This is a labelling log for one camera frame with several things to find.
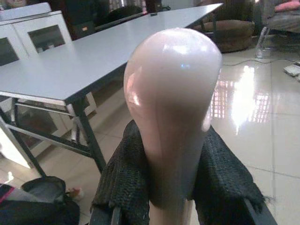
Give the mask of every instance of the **tiled floor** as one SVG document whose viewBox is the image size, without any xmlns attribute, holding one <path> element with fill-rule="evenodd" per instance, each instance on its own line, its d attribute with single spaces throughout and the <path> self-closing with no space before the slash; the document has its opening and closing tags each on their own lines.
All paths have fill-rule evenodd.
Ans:
<svg viewBox="0 0 300 225">
<path fill-rule="evenodd" d="M 300 220 L 300 83 L 283 73 L 291 63 L 277 58 L 299 60 L 298 54 L 276 52 L 271 59 L 253 60 L 254 50 L 224 55 L 215 94 L 211 102 L 212 125 L 234 154 L 248 167 L 265 196 L 279 225 L 295 225 Z M 110 84 L 95 95 L 97 113 L 90 119 L 106 161 L 121 140 L 131 120 L 120 82 Z M 51 148 L 39 156 L 45 171 L 64 179 L 67 187 L 82 187 L 85 197 L 81 224 L 89 220 L 91 200 L 100 174 L 89 158 L 61 148 Z M 0 159 L 0 176 L 12 171 L 13 185 L 38 177 L 26 169 Z M 195 212 L 191 225 L 199 224 Z"/>
</svg>

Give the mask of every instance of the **pink shift knob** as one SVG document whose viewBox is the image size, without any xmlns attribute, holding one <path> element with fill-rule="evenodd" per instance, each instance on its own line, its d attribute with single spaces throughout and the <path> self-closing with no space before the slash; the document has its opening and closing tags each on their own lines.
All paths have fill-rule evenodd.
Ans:
<svg viewBox="0 0 300 225">
<path fill-rule="evenodd" d="M 170 29 L 144 40 L 129 59 L 124 92 L 151 168 L 150 224 L 186 225 L 208 108 L 222 55 L 205 35 Z"/>
</svg>

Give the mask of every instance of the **cabinet door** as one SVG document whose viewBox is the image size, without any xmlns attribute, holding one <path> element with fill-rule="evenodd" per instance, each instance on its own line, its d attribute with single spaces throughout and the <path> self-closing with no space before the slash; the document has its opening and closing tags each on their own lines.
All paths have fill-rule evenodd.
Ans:
<svg viewBox="0 0 300 225">
<path fill-rule="evenodd" d="M 45 105 L 48 107 L 53 107 L 52 105 L 47 105 L 38 102 L 26 102 L 38 106 Z M 0 96 L 0 107 L 7 116 L 10 116 L 11 98 L 5 98 Z M 62 136 L 67 132 L 67 129 L 65 128 L 60 115 L 57 113 L 19 106 L 18 121 L 22 126 L 34 128 L 36 130 L 55 136 Z M 27 144 L 34 156 L 39 155 L 41 152 L 43 152 L 46 148 L 50 146 L 50 143 L 41 141 L 31 136 L 25 134 L 20 134 L 20 136 Z"/>
<path fill-rule="evenodd" d="M 13 26 L 29 56 L 72 42 L 61 14 L 17 22 Z"/>
<path fill-rule="evenodd" d="M 0 66 L 28 57 L 14 27 L 0 26 Z"/>
</svg>

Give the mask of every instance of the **white table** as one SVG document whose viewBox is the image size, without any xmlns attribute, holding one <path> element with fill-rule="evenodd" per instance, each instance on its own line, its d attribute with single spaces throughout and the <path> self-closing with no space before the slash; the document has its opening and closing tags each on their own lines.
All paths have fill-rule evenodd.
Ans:
<svg viewBox="0 0 300 225">
<path fill-rule="evenodd" d="M 133 50 L 146 37 L 158 31 L 176 27 L 190 27 L 222 4 L 159 12 L 145 15 L 99 33 L 84 37 L 42 52 L 29 59 L 19 60 L 0 68 L 0 95 L 13 98 L 11 120 L 0 109 L 0 127 L 16 145 L 25 152 L 41 175 L 45 176 L 18 132 L 31 135 L 95 159 L 100 171 L 105 161 L 99 145 L 83 111 L 82 99 L 90 91 L 98 89 L 111 78 L 113 70 L 124 65 Z M 18 99 L 66 106 L 66 110 L 40 107 L 54 113 L 67 114 L 74 118 L 73 142 L 19 127 L 17 106 L 35 107 L 19 103 Z M 88 146 L 78 142 L 80 128 Z"/>
</svg>

